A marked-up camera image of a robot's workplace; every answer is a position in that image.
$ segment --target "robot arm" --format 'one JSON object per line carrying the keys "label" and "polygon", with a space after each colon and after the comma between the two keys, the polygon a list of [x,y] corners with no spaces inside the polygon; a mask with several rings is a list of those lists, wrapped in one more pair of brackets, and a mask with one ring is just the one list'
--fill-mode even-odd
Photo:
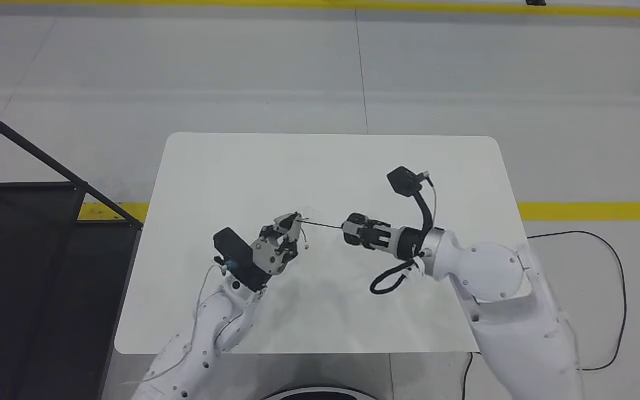
{"label": "robot arm", "polygon": [[274,221],[251,245],[231,228],[213,236],[224,281],[204,301],[198,297],[193,326],[171,338],[156,356],[133,400],[197,398],[216,372],[221,353],[246,336],[267,282],[298,255],[301,215],[285,214]]}
{"label": "robot arm", "polygon": [[[416,175],[404,167],[387,177],[406,197],[419,195],[420,182],[428,180],[427,173]],[[371,291],[384,294],[396,289],[410,270],[421,270],[438,281],[449,278],[483,358],[515,400],[582,399],[570,328],[529,249],[516,252],[491,243],[463,248],[453,232],[433,227],[427,217],[423,218],[426,232],[396,229],[355,213],[343,223],[347,243],[404,261],[379,277],[401,273],[395,284],[380,290],[376,285],[383,279],[376,279]],[[523,275],[532,291],[516,297]]]}

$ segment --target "gray floor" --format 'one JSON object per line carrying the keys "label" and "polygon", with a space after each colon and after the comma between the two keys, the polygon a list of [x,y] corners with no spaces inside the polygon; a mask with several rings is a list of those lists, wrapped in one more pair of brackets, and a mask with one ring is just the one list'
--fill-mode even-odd
{"label": "gray floor", "polygon": [[[635,20],[0,11],[0,119],[118,201],[149,201],[164,141],[176,131],[488,135],[501,146],[518,201],[640,198]],[[48,179],[59,177],[0,140],[0,181]],[[588,399],[639,392],[639,224],[526,224],[529,233],[594,230],[626,263],[623,352],[610,369],[585,374]],[[536,249],[574,321],[583,363],[604,362],[621,318],[611,256],[591,238],[545,240]],[[457,399],[465,361],[464,354],[226,358],[211,398],[328,383],[381,399]],[[138,379],[149,361],[114,355],[105,398],[126,398],[132,387],[119,383]],[[477,361],[468,399],[506,399]]]}

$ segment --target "white tabletop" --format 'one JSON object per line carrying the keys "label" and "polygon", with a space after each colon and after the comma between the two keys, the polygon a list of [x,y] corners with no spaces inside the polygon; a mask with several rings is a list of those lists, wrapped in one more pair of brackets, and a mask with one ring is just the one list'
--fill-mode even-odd
{"label": "white tabletop", "polygon": [[[421,226],[413,199],[386,174],[429,170],[436,225],[463,246],[526,241],[496,142],[488,137],[176,133],[166,144],[115,345],[153,354],[193,323],[212,236],[233,228],[246,242],[281,214],[339,225],[352,212]],[[428,188],[423,190],[431,204]],[[398,261],[352,247],[339,231],[305,226],[309,249],[274,277],[253,329],[234,353],[397,353],[476,349],[448,281],[415,276],[393,293],[369,284]],[[206,291],[221,282],[214,271]]]}

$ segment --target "black cable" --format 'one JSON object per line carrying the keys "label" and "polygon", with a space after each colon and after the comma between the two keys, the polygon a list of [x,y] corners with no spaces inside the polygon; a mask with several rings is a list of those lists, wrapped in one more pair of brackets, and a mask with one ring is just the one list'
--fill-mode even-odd
{"label": "black cable", "polygon": [[464,369],[464,374],[462,374],[462,396],[460,396],[461,400],[465,400],[467,398],[467,375],[469,374],[469,369],[471,368],[471,363],[473,362],[473,353],[469,353],[469,361],[467,361],[467,366]]}
{"label": "black cable", "polygon": [[388,288],[384,288],[384,289],[376,289],[376,286],[378,286],[383,280],[385,280],[386,278],[390,277],[393,274],[397,274],[398,272],[404,271],[407,268],[411,268],[411,266],[415,264],[413,260],[409,260],[409,261],[405,261],[402,264],[398,265],[397,267],[393,267],[390,268],[386,271],[384,271],[383,273],[381,273],[380,275],[378,275],[376,277],[376,279],[373,280],[373,282],[371,282],[371,285],[369,285],[369,290],[371,291],[371,293],[373,294],[387,294],[390,292],[393,292],[394,290],[396,290],[398,288],[398,286],[400,286],[400,284],[407,279],[407,277],[405,275],[401,275],[398,280],[396,281],[396,283],[394,283],[393,285],[389,286]]}
{"label": "black cable", "polygon": [[318,222],[311,222],[311,221],[305,221],[305,220],[298,220],[300,222],[302,222],[303,224],[309,224],[309,225],[316,225],[316,226],[324,226],[325,228],[333,228],[333,229],[340,229],[342,230],[342,227],[339,226],[335,226],[335,225],[326,225],[326,224],[320,224]]}
{"label": "black cable", "polygon": [[431,211],[429,210],[429,206],[424,201],[424,197],[420,194],[420,192],[413,195],[413,198],[416,199],[416,203],[418,203],[418,207],[420,207],[420,212],[422,212],[422,234],[426,235],[431,228],[433,228],[433,217],[431,216]]}
{"label": "black cable", "polygon": [[624,279],[624,268],[622,267],[622,261],[620,260],[620,256],[618,255],[618,253],[616,252],[616,250],[613,248],[613,246],[611,246],[611,244],[609,242],[607,242],[604,238],[596,235],[595,233],[592,232],[588,232],[588,231],[582,231],[582,230],[571,230],[571,231],[563,231],[563,232],[553,232],[553,233],[543,233],[541,235],[533,235],[533,236],[528,236],[527,239],[536,239],[536,238],[541,238],[541,237],[549,237],[549,236],[560,236],[560,235],[569,235],[569,234],[574,234],[574,233],[581,233],[584,235],[589,235],[592,236],[596,239],[599,239],[602,243],[604,243],[609,250],[611,250],[611,253],[613,253],[614,257],[616,258],[616,261],[618,263],[618,267],[620,269],[620,283],[622,285],[622,306],[623,306],[623,311],[622,311],[622,324],[620,324],[620,333],[618,334],[618,340],[616,342],[616,350],[613,353],[613,357],[611,357],[611,360],[604,364],[601,365],[599,367],[594,367],[594,368],[582,368],[583,371],[600,371],[603,370],[607,367],[609,367],[611,364],[613,364],[613,362],[616,360],[616,358],[618,358],[618,353],[620,352],[620,346],[622,344],[622,335],[624,334],[624,329],[627,325],[627,284],[625,282]]}

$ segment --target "yellow stripe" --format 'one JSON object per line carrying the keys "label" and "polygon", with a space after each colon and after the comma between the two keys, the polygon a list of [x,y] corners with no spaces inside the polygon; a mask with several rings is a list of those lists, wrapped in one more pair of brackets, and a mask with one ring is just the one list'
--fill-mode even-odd
{"label": "yellow stripe", "polygon": [[[144,221],[149,203],[120,203]],[[518,203],[523,221],[640,221],[640,203]],[[120,217],[101,203],[85,203],[80,220],[113,220]]]}
{"label": "yellow stripe", "polygon": [[640,203],[518,203],[523,221],[638,221]]}
{"label": "yellow stripe", "polygon": [[[120,207],[126,212],[133,215],[136,219],[144,221],[149,211],[149,203],[120,203]],[[113,212],[109,207],[102,203],[84,203],[80,209],[79,220],[89,221],[107,221],[113,219],[122,219],[118,214]]]}
{"label": "yellow stripe", "polygon": [[582,17],[640,18],[640,8],[563,6],[545,7],[521,4],[465,4],[407,1],[367,0],[0,0],[0,4],[49,4],[85,6],[229,6],[229,7],[280,7],[360,9],[379,11],[417,11],[448,13],[532,14]]}

